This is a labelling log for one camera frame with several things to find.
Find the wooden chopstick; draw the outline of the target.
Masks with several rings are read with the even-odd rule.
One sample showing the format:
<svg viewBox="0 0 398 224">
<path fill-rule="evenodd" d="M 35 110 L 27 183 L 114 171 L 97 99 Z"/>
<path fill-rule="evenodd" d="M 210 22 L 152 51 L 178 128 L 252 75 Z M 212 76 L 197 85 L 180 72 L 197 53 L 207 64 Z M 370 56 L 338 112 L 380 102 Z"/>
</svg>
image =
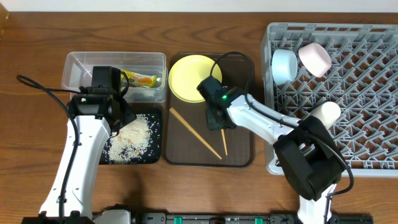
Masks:
<svg viewBox="0 0 398 224">
<path fill-rule="evenodd" d="M 222 157 L 214 150 L 214 148 L 209 145 L 209 143 L 174 109 L 169 109 L 172 115 L 174 115 L 177 120 L 182 123 L 205 147 L 207 147 L 218 159 Z"/>
<path fill-rule="evenodd" d="M 224 152 L 225 152 L 225 155 L 227 156 L 228 148 L 227 148 L 227 144 L 226 144 L 226 136 L 225 136 L 224 129 L 221 130 L 221 136 L 222 136 L 222 140 L 223 140 Z"/>
</svg>

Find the green snack wrapper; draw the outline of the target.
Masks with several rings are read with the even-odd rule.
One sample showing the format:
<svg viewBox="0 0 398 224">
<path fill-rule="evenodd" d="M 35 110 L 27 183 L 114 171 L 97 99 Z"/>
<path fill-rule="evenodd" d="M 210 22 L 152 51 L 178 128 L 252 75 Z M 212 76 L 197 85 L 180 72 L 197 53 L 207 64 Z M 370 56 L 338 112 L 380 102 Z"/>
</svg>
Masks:
<svg viewBox="0 0 398 224">
<path fill-rule="evenodd" d="M 122 75 L 121 78 L 126 82 L 124 73 L 127 76 L 129 86 L 134 87 L 143 87 L 143 88 L 152 88 L 157 83 L 156 75 L 145 75 L 137 72 L 132 72 L 129 70 L 121 70 Z"/>
</svg>

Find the yellow round plate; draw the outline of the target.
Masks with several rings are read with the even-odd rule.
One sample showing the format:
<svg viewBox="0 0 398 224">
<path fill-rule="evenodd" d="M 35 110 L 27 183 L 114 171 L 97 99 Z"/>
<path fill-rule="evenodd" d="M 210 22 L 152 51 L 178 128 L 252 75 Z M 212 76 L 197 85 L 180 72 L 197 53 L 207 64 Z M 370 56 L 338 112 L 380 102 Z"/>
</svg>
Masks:
<svg viewBox="0 0 398 224">
<path fill-rule="evenodd" d="M 169 72 L 172 93 L 187 103 L 201 103 L 204 98 L 197 86 L 210 75 L 215 61 L 204 55 L 188 55 L 177 60 Z"/>
</svg>

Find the light blue bowl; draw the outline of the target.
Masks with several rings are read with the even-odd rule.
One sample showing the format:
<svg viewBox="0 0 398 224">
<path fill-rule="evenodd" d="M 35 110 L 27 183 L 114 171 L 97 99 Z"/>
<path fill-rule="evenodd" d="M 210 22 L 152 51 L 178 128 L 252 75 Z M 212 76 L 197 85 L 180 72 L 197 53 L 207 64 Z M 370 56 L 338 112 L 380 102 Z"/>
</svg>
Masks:
<svg viewBox="0 0 398 224">
<path fill-rule="evenodd" d="M 292 82 L 297 76 L 298 61 L 291 50 L 276 49 L 271 62 L 272 77 L 276 85 Z"/>
</svg>

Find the small white cup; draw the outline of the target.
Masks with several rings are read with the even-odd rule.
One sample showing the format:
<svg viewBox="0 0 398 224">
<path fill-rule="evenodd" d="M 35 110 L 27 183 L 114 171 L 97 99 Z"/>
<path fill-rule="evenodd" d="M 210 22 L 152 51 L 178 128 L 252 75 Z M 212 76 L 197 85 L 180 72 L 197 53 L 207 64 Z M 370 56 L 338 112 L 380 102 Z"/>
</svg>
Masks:
<svg viewBox="0 0 398 224">
<path fill-rule="evenodd" d="M 312 110 L 310 115 L 318 118 L 327 129 L 330 129 L 340 117 L 341 110 L 335 102 L 327 101 Z"/>
</svg>

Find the white bowl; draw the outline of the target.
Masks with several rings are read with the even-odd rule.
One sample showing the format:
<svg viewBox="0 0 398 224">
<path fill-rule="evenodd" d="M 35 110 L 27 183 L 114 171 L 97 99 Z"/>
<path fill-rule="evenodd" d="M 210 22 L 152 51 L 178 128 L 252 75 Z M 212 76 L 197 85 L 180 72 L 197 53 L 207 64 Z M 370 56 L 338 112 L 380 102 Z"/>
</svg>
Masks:
<svg viewBox="0 0 398 224">
<path fill-rule="evenodd" d="M 304 67 L 315 77 L 321 78 L 331 68 L 328 52 L 317 43 L 308 44 L 298 50 Z"/>
</svg>

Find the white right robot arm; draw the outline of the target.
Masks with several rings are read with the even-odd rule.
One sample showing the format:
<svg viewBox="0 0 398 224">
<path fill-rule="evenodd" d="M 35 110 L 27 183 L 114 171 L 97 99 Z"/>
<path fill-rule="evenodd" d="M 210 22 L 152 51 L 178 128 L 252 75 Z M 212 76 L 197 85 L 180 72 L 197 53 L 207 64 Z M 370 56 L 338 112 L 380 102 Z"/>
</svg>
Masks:
<svg viewBox="0 0 398 224">
<path fill-rule="evenodd" d="M 347 169 L 328 132 L 341 114 L 340 107 L 327 101 L 305 119 L 298 119 L 270 109 L 238 88 L 198 91 L 216 114 L 272 145 L 285 178 L 300 195 L 298 219 L 302 223 L 327 223 L 331 198 Z"/>
</svg>

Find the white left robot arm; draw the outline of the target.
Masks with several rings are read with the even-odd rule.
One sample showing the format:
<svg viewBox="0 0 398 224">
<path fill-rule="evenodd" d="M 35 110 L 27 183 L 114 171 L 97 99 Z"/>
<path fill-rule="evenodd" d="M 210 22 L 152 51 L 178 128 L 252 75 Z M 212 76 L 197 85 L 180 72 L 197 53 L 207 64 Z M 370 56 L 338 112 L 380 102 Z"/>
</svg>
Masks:
<svg viewBox="0 0 398 224">
<path fill-rule="evenodd" d="M 131 223 L 132 213 L 115 205 L 94 217 L 93 191 L 100 157 L 111 133 L 120 128 L 122 98 L 107 95 L 75 95 L 68 104 L 70 119 L 62 160 L 52 189 L 36 217 L 23 223 Z"/>
</svg>

